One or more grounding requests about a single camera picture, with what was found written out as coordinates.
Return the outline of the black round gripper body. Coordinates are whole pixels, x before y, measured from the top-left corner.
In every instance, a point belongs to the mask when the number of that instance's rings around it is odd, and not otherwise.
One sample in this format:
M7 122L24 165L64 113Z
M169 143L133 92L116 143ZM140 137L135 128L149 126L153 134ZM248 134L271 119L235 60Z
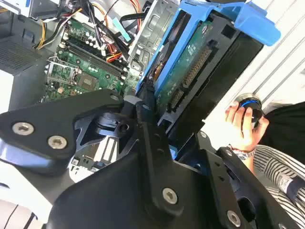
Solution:
M130 154L65 190L49 229L213 229L200 193L209 183L195 169L162 159L153 175Z

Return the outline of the person's hand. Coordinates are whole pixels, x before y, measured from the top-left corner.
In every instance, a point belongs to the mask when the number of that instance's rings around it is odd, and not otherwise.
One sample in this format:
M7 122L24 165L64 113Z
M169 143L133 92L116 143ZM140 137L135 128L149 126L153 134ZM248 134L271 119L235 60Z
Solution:
M229 144L233 149L252 151L262 139L269 120L262 116L256 128L252 128L252 108L245 109L236 102L225 111L225 124L228 128Z

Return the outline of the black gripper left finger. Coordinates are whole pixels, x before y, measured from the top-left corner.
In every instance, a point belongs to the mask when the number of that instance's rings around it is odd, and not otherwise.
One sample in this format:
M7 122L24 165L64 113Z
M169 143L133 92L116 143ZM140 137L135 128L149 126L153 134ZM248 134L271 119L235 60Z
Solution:
M110 130L120 139L115 162L137 154L153 175L162 159L172 160L165 132L155 120L154 92L148 88L134 104L102 89L3 113L0 157L36 174L62 175L78 150Z

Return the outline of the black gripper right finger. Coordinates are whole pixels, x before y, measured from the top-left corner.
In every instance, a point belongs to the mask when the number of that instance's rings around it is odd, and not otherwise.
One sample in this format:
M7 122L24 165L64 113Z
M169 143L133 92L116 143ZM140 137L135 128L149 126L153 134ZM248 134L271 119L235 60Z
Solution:
M204 149L205 137L197 134L201 174L209 180L200 192L207 219L214 229L250 229L251 217L259 229L296 229L297 224L261 182L228 148L216 153Z

